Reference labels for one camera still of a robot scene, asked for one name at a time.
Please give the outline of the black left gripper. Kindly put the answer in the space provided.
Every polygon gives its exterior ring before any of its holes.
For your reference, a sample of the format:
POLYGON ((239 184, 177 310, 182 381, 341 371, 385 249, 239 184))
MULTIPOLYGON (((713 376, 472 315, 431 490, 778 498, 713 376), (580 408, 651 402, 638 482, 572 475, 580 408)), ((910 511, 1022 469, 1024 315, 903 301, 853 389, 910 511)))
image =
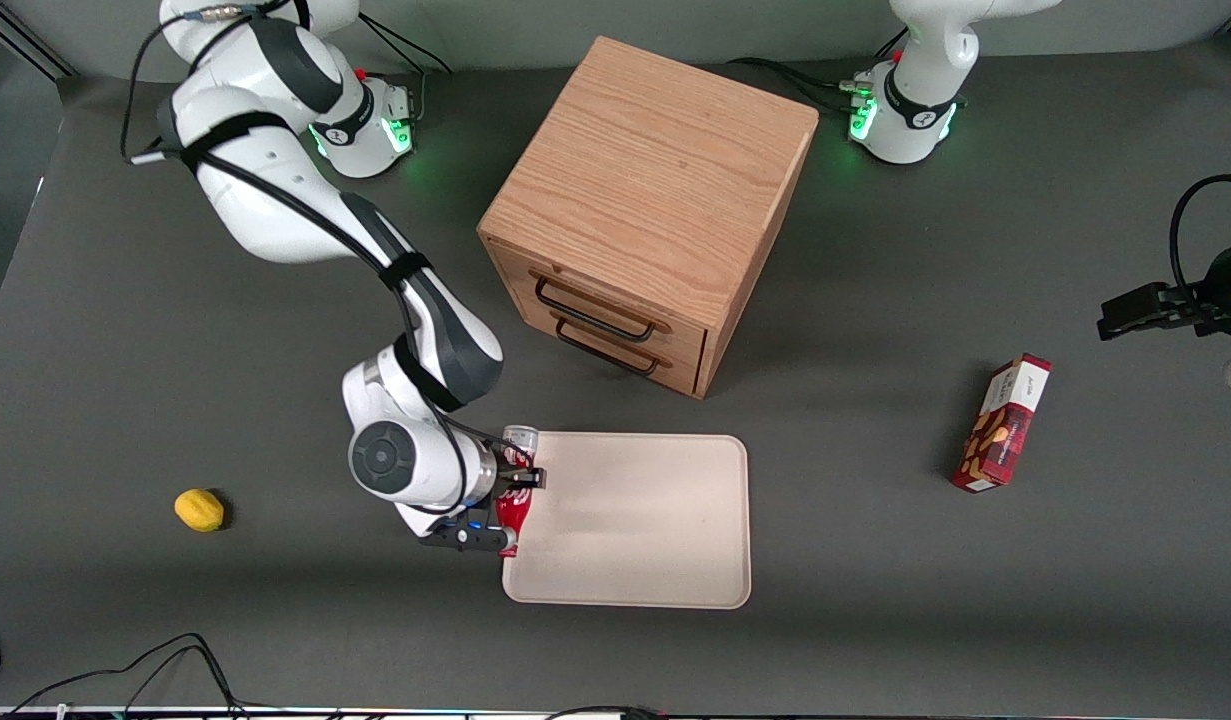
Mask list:
POLYGON ((1194 329, 1199 338, 1209 334, 1231 337, 1231 247, 1215 256, 1204 278, 1188 283, 1179 260, 1179 241, 1171 238, 1171 270, 1177 288, 1167 283, 1146 283, 1101 304, 1101 341, 1179 327, 1194 329))

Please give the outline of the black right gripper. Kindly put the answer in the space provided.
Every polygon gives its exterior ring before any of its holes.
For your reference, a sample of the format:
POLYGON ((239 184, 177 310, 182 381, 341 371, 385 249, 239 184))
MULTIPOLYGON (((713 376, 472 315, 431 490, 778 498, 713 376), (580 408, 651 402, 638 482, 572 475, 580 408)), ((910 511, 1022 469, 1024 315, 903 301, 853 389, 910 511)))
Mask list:
POLYGON ((496 527, 496 498, 510 489, 545 489, 547 470, 510 464, 500 450, 478 448, 478 469, 471 491, 471 529, 478 532, 496 527))

